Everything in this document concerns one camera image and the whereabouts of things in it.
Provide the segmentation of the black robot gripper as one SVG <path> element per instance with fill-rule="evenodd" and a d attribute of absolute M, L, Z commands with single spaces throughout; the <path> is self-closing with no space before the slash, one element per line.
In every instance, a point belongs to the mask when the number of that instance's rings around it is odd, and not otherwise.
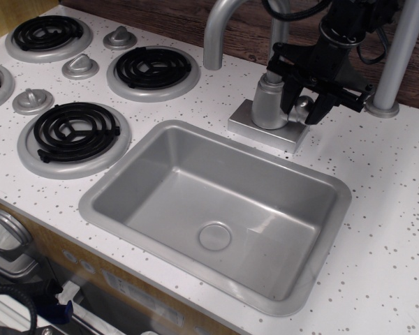
<path fill-rule="evenodd" d="M 315 45 L 275 43 L 267 69 L 284 81 L 280 107 L 289 114 L 304 88 L 318 94 L 305 119 L 318 124 L 328 112 L 343 105 L 361 112 L 374 86 L 357 72 L 349 61 L 349 47 L 341 47 L 325 36 Z"/>

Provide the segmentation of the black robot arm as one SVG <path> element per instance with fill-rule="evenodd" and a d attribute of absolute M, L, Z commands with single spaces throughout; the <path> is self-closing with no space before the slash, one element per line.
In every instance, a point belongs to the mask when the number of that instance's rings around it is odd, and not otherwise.
<path fill-rule="evenodd" d="M 365 64 L 375 64 L 385 58 L 388 39 L 383 25 L 392 22 L 398 11 L 396 1 L 320 1 L 315 6 L 290 14 L 275 11 L 268 1 L 266 11 L 282 22 L 294 22 L 311 17 L 322 10 L 319 38 L 314 45 L 275 43 L 267 69 L 282 77 L 280 108 L 290 114 L 304 88 L 318 94 L 309 106 L 304 120 L 307 125 L 317 124 L 333 108 L 343 105 L 360 112 L 375 88 L 352 66 L 349 54 L 360 45 L 368 33 L 377 33 L 383 53 L 375 59 L 362 58 Z"/>

